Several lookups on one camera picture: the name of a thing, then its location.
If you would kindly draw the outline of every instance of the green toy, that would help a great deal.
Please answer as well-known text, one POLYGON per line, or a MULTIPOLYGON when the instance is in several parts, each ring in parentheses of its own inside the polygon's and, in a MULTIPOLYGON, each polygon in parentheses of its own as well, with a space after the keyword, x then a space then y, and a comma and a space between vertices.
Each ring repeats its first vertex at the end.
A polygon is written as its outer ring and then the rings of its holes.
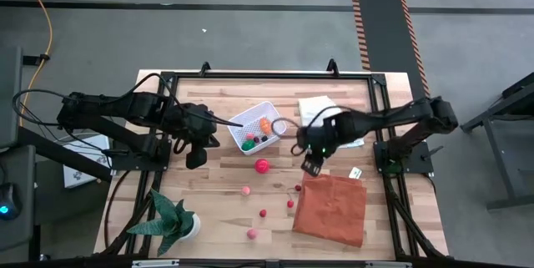
POLYGON ((241 149, 243 151, 249 151, 254 148, 254 146, 256 146, 256 143, 252 139, 249 139, 241 145, 241 149))

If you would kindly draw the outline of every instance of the orange toy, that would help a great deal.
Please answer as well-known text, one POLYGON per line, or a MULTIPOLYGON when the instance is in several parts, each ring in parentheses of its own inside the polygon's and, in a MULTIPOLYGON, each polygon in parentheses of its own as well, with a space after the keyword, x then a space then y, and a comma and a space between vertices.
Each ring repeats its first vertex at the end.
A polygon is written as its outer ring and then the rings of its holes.
POLYGON ((259 128, 264 134, 270 135, 272 133, 270 130, 270 121, 266 118, 261 118, 259 120, 259 128))

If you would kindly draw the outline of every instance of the wooden tabletop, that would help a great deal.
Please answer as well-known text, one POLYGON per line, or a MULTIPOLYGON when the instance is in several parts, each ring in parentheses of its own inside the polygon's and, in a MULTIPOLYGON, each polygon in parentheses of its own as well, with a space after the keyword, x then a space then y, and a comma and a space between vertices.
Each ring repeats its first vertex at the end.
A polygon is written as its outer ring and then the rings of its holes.
MULTIPOLYGON (((139 71, 138 81, 154 70, 139 71)), ((406 73, 386 73, 392 107, 412 100, 406 73)), ((158 80, 152 78, 138 91, 155 92, 158 80)), ((370 111, 367 85, 361 80, 335 79, 180 79, 177 96, 180 102, 206 104, 222 119, 230 119, 263 101, 270 101, 279 113, 300 122, 298 99, 326 95, 338 105, 370 111)), ((135 132, 148 130, 127 124, 135 132)), ((398 134, 410 126, 397 128, 398 134)), ((375 134, 364 137, 365 145, 338 149, 326 160, 322 173, 348 176, 352 167, 363 170, 360 179, 367 188, 364 243, 361 248, 343 245, 291 231, 296 205, 286 206, 287 192, 302 180, 302 157, 294 157, 290 147, 295 139, 281 139, 251 156, 239 151, 226 126, 219 125, 215 134, 221 147, 208 150, 208 162, 193 170, 185 168, 185 154, 172 155, 169 170, 164 173, 160 192, 174 203, 185 199, 185 207, 195 211, 202 221, 198 236, 191 241, 177 242, 164 255, 168 258, 234 258, 292 260, 393 260, 389 217, 381 176, 375 170, 372 144, 375 134), (257 159, 267 159, 272 169, 268 174, 254 170, 257 159), (248 197, 241 195, 243 186, 251 188, 248 197), (260 218, 260 210, 267 217, 260 218), (258 230, 256 240, 249 240, 246 231, 258 230)), ((130 173, 118 189, 109 218, 109 237, 113 240, 132 214, 140 173, 130 173)), ((110 194, 117 182, 113 179, 110 194)), ((427 238, 447 254, 445 237, 434 191, 428 179, 407 174, 406 187, 414 220, 427 238)), ((297 194, 292 194, 295 202, 297 194)), ((399 216, 403 246, 408 252, 406 228, 399 216)), ((152 239, 150 256, 156 256, 160 237, 152 239)), ((140 236, 136 250, 140 246, 140 236)), ((104 249, 103 224, 95 252, 104 249)))

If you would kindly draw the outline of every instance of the orange cloth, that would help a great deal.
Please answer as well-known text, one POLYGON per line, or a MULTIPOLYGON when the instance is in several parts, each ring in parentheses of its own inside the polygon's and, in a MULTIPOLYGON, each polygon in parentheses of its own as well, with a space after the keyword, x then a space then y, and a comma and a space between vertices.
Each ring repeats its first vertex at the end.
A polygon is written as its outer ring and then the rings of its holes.
POLYGON ((361 247, 366 197, 359 180, 305 174, 293 231, 361 247))

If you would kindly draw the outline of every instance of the gray floor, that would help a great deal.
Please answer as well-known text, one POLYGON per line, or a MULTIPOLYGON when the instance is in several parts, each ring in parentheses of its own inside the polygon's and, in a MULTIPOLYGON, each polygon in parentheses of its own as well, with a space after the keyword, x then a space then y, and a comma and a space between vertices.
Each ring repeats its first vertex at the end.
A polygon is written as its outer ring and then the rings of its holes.
MULTIPOLYGON (((350 5, 350 0, 83 0, 156 3, 350 5)), ((533 0, 408 0, 411 6, 534 7, 533 0)), ((310 69, 334 57, 360 70, 351 13, 155 12, 50 10, 53 60, 37 86, 68 93, 120 94, 140 68, 310 69)), ((413 16, 434 95, 452 102, 466 122, 499 92, 532 72, 533 16, 413 16)), ((0 43, 41 53, 48 30, 39 9, 0 8, 0 43)), ((33 72, 25 68, 25 81, 33 72)), ((59 102, 32 96, 30 108, 54 120, 59 102)), ((460 130, 429 139, 445 145, 433 158, 437 198, 451 255, 463 260, 534 265, 534 206, 488 213, 505 196, 485 134, 460 130)), ((52 225, 43 251, 55 257, 89 255, 102 209, 52 225), (91 225, 80 235, 75 225, 91 225)), ((1 255, 2 261, 16 257, 1 255)))

